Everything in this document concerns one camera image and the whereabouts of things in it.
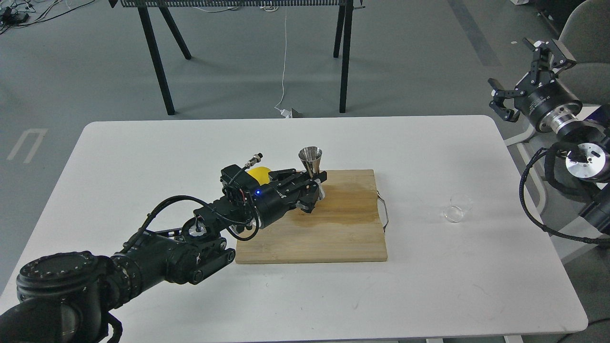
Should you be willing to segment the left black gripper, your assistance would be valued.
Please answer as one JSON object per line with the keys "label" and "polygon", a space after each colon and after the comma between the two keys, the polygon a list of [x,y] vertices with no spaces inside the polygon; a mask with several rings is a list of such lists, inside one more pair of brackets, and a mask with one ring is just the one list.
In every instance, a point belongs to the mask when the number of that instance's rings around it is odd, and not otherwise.
{"label": "left black gripper", "polygon": [[[317,178],[327,180],[327,173],[319,173]],[[273,170],[270,185],[255,189],[253,200],[261,228],[270,226],[292,209],[311,213],[318,202],[319,190],[305,171],[296,169]]]}

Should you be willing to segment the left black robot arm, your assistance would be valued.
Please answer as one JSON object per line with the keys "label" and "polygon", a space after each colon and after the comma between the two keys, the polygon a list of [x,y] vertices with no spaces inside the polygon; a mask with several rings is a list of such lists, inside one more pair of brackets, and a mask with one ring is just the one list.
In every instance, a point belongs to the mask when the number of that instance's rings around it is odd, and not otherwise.
{"label": "left black robot arm", "polygon": [[289,211],[314,210],[325,195],[322,150],[308,146],[298,156],[303,171],[272,170],[257,177],[253,166],[261,154],[243,167],[225,167],[223,196],[212,203],[187,195],[166,198],[113,256],[59,252],[22,266],[19,304],[1,316],[1,341],[117,343],[122,323],[111,310],[160,282],[198,284],[235,260],[224,230],[244,242]]}

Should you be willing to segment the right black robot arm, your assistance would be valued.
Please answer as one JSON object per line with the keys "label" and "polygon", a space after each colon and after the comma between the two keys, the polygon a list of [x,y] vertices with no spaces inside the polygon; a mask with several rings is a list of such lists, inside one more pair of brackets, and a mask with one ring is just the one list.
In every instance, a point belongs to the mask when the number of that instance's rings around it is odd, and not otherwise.
{"label": "right black robot arm", "polygon": [[563,43],[527,38],[523,43],[532,51],[528,72],[512,89],[504,89],[498,80],[490,78],[489,106],[502,120],[512,123],[525,115],[536,132],[552,132],[558,140],[548,148],[540,148],[527,163],[518,189],[521,206],[532,219],[524,200],[525,182],[535,163],[543,159],[549,185],[584,202],[579,216],[604,237],[572,236],[536,219],[532,223],[552,236],[608,247],[609,122],[577,119],[582,102],[559,79],[559,74],[577,65],[577,61]]}

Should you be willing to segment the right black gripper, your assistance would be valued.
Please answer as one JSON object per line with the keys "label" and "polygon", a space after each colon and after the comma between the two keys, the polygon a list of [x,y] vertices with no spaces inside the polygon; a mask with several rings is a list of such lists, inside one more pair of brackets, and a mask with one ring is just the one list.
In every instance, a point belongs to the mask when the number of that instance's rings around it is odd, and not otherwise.
{"label": "right black gripper", "polygon": [[532,51],[531,67],[522,78],[523,90],[507,91],[498,80],[488,78],[492,87],[489,106],[503,121],[516,123],[519,114],[507,108],[505,100],[516,100],[525,96],[525,91],[532,91],[525,97],[521,112],[527,115],[536,131],[547,133],[553,130],[550,113],[563,108],[576,115],[582,109],[582,101],[559,80],[560,72],[577,65],[577,59],[564,43],[556,39],[534,41],[523,38],[522,41]]}

